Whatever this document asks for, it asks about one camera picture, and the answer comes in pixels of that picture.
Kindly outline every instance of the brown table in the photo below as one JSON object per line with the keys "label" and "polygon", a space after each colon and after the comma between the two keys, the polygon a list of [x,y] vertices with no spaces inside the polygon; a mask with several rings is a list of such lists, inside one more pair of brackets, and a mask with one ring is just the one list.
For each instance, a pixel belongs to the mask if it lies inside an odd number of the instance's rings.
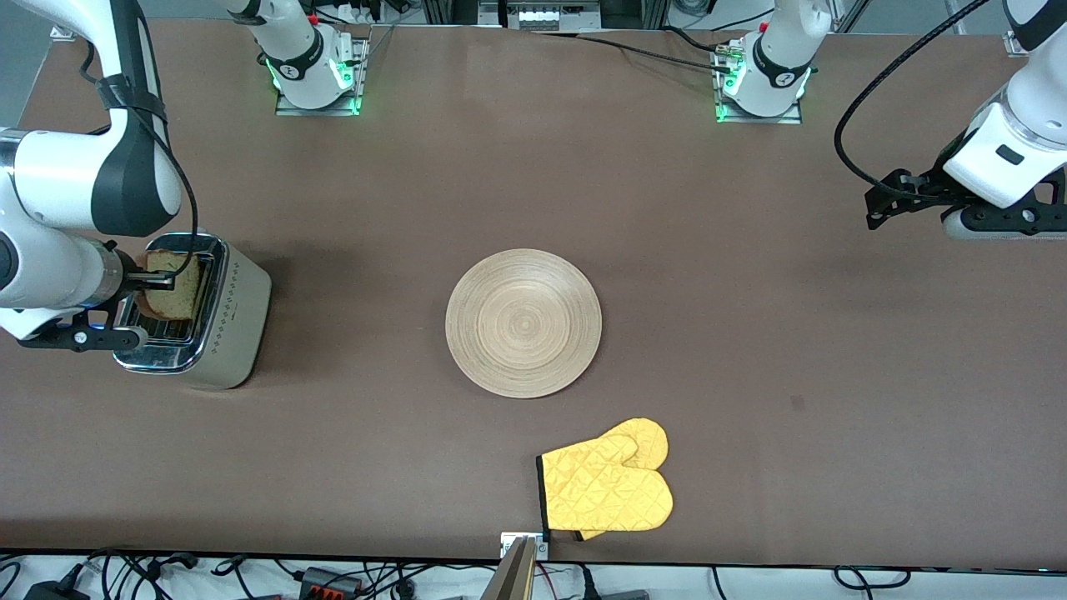
{"label": "brown table", "polygon": [[[492,557],[539,527],[536,455],[643,415],[672,517],[554,557],[1067,568],[1065,247],[952,241],[934,211],[869,232],[833,155],[911,38],[830,37],[805,125],[773,127],[716,124],[704,73],[472,28],[398,30],[357,119],[274,117],[244,30],[153,34],[203,223],[274,278],[258,369],[198,393],[0,340],[0,543]],[[103,123],[83,52],[53,46],[23,127]],[[857,115],[856,160],[927,168],[1021,64],[934,43]],[[463,272],[521,247],[605,314],[540,400],[444,338]]]}

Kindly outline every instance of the bamboo plate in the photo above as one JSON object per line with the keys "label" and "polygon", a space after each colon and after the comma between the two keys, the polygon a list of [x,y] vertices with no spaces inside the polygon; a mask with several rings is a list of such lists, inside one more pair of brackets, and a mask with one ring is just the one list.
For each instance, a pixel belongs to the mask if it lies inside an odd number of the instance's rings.
{"label": "bamboo plate", "polygon": [[506,250],[456,284],[445,337],[460,369],[509,398],[538,398],[578,378],[600,345],[601,309],[582,271],[541,250]]}

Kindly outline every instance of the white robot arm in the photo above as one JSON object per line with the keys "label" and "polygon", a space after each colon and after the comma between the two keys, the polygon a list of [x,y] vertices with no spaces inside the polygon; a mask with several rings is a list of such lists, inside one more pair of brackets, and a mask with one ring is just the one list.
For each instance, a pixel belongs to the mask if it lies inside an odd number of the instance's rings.
{"label": "white robot arm", "polygon": [[776,0],[766,29],[742,38],[745,66],[723,95],[757,116],[784,113],[803,93],[832,22],[829,0]]}
{"label": "white robot arm", "polygon": [[351,40],[332,26],[312,26],[298,0],[218,0],[262,49],[282,94],[293,106],[314,110],[350,90],[339,67]]}
{"label": "white robot arm", "polygon": [[16,1],[99,49],[97,90],[111,121],[98,136],[0,130],[0,327],[26,341],[42,326],[107,302],[136,270],[113,246],[64,230],[150,235],[177,214],[181,185],[141,121],[166,142],[152,41],[137,2]]}
{"label": "white robot arm", "polygon": [[[100,135],[0,128],[0,328],[25,346],[129,349],[144,340],[111,327],[118,300],[172,286],[173,273],[145,273],[113,243],[69,230],[145,237],[180,207],[148,28],[137,0],[15,1],[95,47],[111,125]],[[327,106],[351,86],[333,68],[333,29],[313,28],[298,0],[220,3],[256,35],[294,105]],[[112,320],[86,335],[91,309]]]}
{"label": "white robot arm", "polygon": [[[865,196],[869,228],[941,206],[949,207],[941,216],[945,232],[957,239],[1067,237],[1067,0],[1003,2],[1016,38],[1030,51],[1026,64],[978,108],[933,169],[869,179],[877,184]],[[835,133],[839,155],[846,117]],[[1035,189],[1042,185],[1051,188],[1051,202],[1038,200]]]}

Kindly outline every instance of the metal bracket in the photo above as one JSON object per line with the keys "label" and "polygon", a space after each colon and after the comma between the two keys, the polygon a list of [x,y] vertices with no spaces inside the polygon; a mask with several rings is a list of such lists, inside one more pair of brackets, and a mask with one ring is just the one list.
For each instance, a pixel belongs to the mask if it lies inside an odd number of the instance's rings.
{"label": "metal bracket", "polygon": [[[360,109],[363,107],[363,86],[367,79],[370,45],[365,37],[353,38],[348,33],[340,35],[343,38],[341,60],[337,64],[337,77],[345,82],[351,81],[352,86],[330,105],[315,110],[299,108],[278,92],[274,114],[278,116],[355,116],[360,114]],[[280,89],[276,80],[274,88]]]}
{"label": "metal bracket", "polygon": [[78,34],[74,30],[58,25],[52,26],[52,30],[48,32],[48,36],[52,38],[52,42],[74,42],[78,38]]}
{"label": "metal bracket", "polygon": [[1001,35],[1001,38],[1004,40],[1004,49],[1007,50],[1007,56],[1013,59],[1022,59],[1030,56],[1030,50],[1023,48],[1022,44],[1019,44],[1019,40],[1016,38],[1014,31],[1008,30],[1004,35]]}
{"label": "metal bracket", "polygon": [[778,125],[800,125],[800,100],[794,100],[787,111],[778,116],[757,116],[737,106],[722,90],[737,83],[737,77],[745,66],[745,50],[740,40],[731,40],[711,52],[713,66],[724,66],[729,74],[713,72],[712,85],[715,89],[715,121],[716,123],[767,123]]}
{"label": "metal bracket", "polygon": [[537,542],[537,555],[535,558],[538,560],[548,559],[548,542],[544,539],[543,533],[515,533],[515,532],[505,532],[500,534],[500,558],[504,558],[508,554],[508,550],[511,550],[511,546],[519,538],[531,537]]}
{"label": "metal bracket", "polygon": [[107,319],[99,325],[90,322],[86,309],[70,317],[69,323],[52,322],[36,336],[19,340],[23,348],[50,348],[60,350],[130,350],[144,344],[147,333],[138,327],[116,327],[115,316],[123,298],[115,296],[92,309],[107,313]]}

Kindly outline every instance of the yellow oven mitt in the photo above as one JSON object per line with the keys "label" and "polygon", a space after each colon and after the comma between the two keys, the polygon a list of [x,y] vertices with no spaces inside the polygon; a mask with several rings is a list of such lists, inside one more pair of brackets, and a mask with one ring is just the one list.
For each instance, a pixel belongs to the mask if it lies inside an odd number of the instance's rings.
{"label": "yellow oven mitt", "polygon": [[632,419],[587,442],[539,456],[545,530],[589,539],[605,531],[658,527],[674,501],[655,471],[667,458],[667,433],[648,419]]}

